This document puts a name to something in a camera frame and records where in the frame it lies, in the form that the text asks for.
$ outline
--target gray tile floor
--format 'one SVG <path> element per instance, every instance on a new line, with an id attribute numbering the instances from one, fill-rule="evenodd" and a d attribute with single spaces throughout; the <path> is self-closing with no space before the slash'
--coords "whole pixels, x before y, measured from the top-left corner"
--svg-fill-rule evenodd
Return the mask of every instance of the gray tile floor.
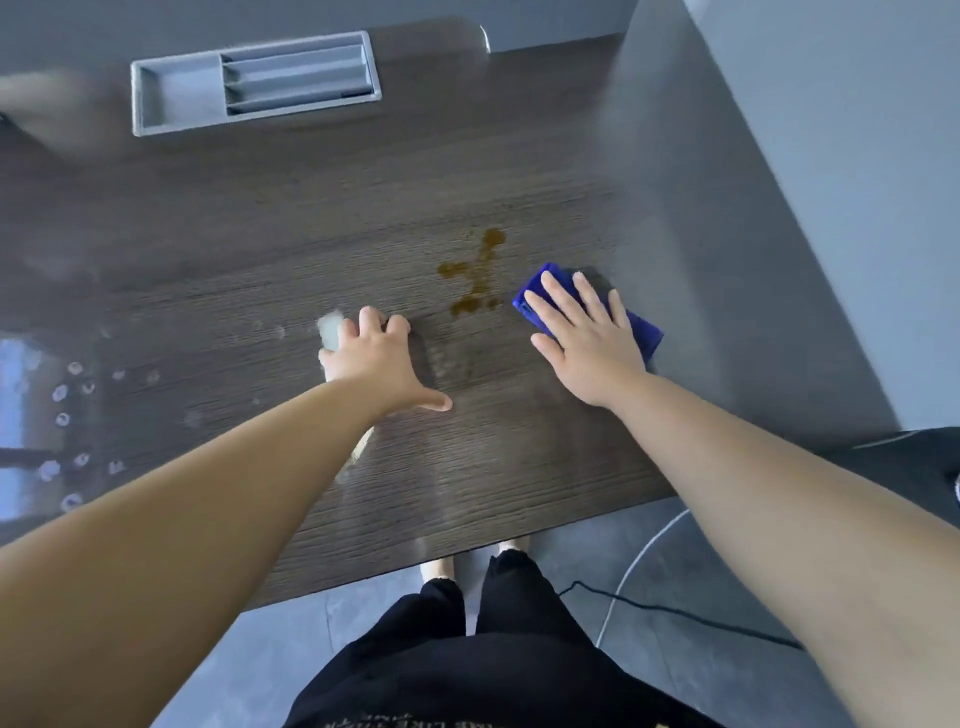
<path id="1" fill-rule="evenodd" d="M 612 591 L 642 546 L 683 509 L 677 498 L 571 523 L 534 536 L 531 555 L 555 588 L 574 579 Z M 468 630 L 492 549 L 457 557 Z M 228 630 L 155 728 L 276 728 L 297 692 L 332 655 L 369 629 L 418 569 L 247 612 Z M 630 598 L 787 634 L 737 581 L 696 521 L 680 520 L 628 581 Z M 596 638 L 608 600 L 575 589 L 564 600 Z M 628 672 L 733 726 L 852 726 L 810 658 L 688 620 L 617 605 L 603 647 Z"/>

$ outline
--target brown liquid spill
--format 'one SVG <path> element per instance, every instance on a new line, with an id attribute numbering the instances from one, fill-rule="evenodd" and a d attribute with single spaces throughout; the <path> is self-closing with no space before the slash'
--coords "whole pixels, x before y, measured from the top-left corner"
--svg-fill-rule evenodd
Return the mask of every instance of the brown liquid spill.
<path id="1" fill-rule="evenodd" d="M 491 272 L 493 261 L 496 260 L 496 247 L 507 241 L 504 231 L 489 228 L 484 231 L 480 242 L 480 251 L 477 259 L 472 262 L 460 260 L 450 263 L 441 263 L 437 266 L 437 273 L 446 279 L 463 276 L 470 282 L 470 291 L 463 298 L 454 302 L 450 313 L 456 318 L 462 313 L 475 313 L 481 307 L 494 309 L 502 302 L 496 296 L 486 298 L 491 291 Z"/>

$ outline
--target finger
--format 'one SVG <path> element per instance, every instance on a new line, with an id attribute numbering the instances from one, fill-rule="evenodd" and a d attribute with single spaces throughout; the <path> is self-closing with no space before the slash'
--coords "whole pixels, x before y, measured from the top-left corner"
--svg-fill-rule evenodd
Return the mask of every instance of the finger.
<path id="1" fill-rule="evenodd" d="M 566 317 L 533 291 L 524 292 L 523 300 L 534 309 L 534 313 L 540 316 L 540 320 L 550 329 L 550 333 L 557 337 L 562 346 L 566 336 L 573 329 Z"/>
<path id="2" fill-rule="evenodd" d="M 347 339 L 355 339 L 357 337 L 357 325 L 353 323 L 353 319 L 344 319 L 337 326 L 337 338 L 340 341 L 347 341 Z"/>
<path id="3" fill-rule="evenodd" d="M 553 277 L 549 271 L 543 271 L 540 276 L 540 282 L 543 288 L 550 294 L 553 303 L 564 313 L 570 323 L 574 326 L 580 326 L 589 321 L 584 308 L 577 303 L 576 299 L 566 292 L 566 289 L 560 285 L 560 282 Z"/>
<path id="4" fill-rule="evenodd" d="M 452 406 L 453 400 L 450 397 L 443 392 L 438 392 L 436 389 L 428 389 L 426 387 L 423 387 L 423 390 L 420 392 L 420 398 L 417 401 L 417 407 L 432 409 L 436 412 L 446 412 Z"/>
<path id="5" fill-rule="evenodd" d="M 576 286 L 580 298 L 584 300 L 584 306 L 587 307 L 589 317 L 597 324 L 608 324 L 610 322 L 610 314 L 607 313 L 607 309 L 600 302 L 600 297 L 597 296 L 597 292 L 593 290 L 593 286 L 590 285 L 587 277 L 580 271 L 577 271 L 573 274 L 573 285 Z"/>
<path id="6" fill-rule="evenodd" d="M 372 333 L 378 333 L 383 330 L 383 324 L 387 320 L 382 313 L 371 305 L 365 305 L 360 309 L 360 335 L 370 336 Z"/>
<path id="7" fill-rule="evenodd" d="M 623 302 L 620 300 L 620 292 L 616 288 L 610 292 L 610 313 L 613 316 L 613 322 L 620 328 L 630 328 L 627 309 L 624 308 Z"/>
<path id="8" fill-rule="evenodd" d="M 390 321 L 387 322 L 387 333 L 400 333 L 406 336 L 410 333 L 410 322 L 400 316 L 400 314 L 395 313 L 390 317 Z"/>
<path id="9" fill-rule="evenodd" d="M 560 344 L 545 333 L 535 333 L 530 337 L 530 341 L 537 351 L 543 354 L 543 358 L 547 360 L 554 370 L 564 363 L 564 350 L 560 348 Z"/>

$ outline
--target microfiber cloth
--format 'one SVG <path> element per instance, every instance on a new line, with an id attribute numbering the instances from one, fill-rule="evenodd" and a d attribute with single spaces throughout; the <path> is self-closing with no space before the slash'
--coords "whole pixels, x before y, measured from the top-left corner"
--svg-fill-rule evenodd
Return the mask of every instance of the microfiber cloth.
<path id="1" fill-rule="evenodd" d="M 557 306 L 553 303 L 553 299 L 550 298 L 548 294 L 543 289 L 543 284 L 540 282 L 540 276 L 543 275 L 544 271 L 550 271 L 553 274 L 553 277 L 560 282 L 560 285 L 564 287 L 564 290 L 569 293 L 580 305 L 584 304 L 583 299 L 580 298 L 580 293 L 577 291 L 575 285 L 573 285 L 573 273 L 561 268 L 556 263 L 547 263 L 537 272 L 535 276 L 530 279 L 525 286 L 523 286 L 519 293 L 516 294 L 514 298 L 514 308 L 523 314 L 524 318 L 527 319 L 535 327 L 539 328 L 543 333 L 548 336 L 553 336 L 550 333 L 550 329 L 546 327 L 546 324 L 540 320 L 534 309 L 523 299 L 523 294 L 527 291 L 533 291 L 538 296 L 543 298 L 545 301 L 550 303 L 556 308 Z M 604 295 L 600 296 L 600 300 L 603 301 L 604 306 L 607 308 L 607 312 L 610 312 L 610 302 L 607 300 L 607 297 Z M 657 347 L 660 345 L 660 341 L 663 339 L 663 332 L 651 324 L 649 321 L 644 321 L 639 316 L 637 316 L 632 311 L 627 311 L 627 318 L 630 320 L 630 328 L 634 333 L 634 340 L 636 345 L 640 348 L 640 353 L 643 354 L 643 361 L 645 363 L 650 363 L 650 358 L 654 355 L 654 352 L 657 350 Z"/>

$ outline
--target bare foot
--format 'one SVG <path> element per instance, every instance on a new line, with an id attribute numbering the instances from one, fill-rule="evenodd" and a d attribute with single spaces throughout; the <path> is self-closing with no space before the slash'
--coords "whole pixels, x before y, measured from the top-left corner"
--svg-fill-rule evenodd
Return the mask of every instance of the bare foot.
<path id="1" fill-rule="evenodd" d="M 423 577 L 423 583 L 426 584 L 431 579 L 449 579 L 453 581 L 453 557 L 447 556 L 445 559 L 428 561 L 420 564 L 420 576 Z"/>
<path id="2" fill-rule="evenodd" d="M 503 553 L 504 551 L 509 551 L 511 548 L 515 548 L 517 551 L 523 551 L 526 553 L 529 547 L 530 537 L 520 536 L 519 538 L 511 539 L 510 541 L 501 541 L 496 547 L 496 552 Z"/>

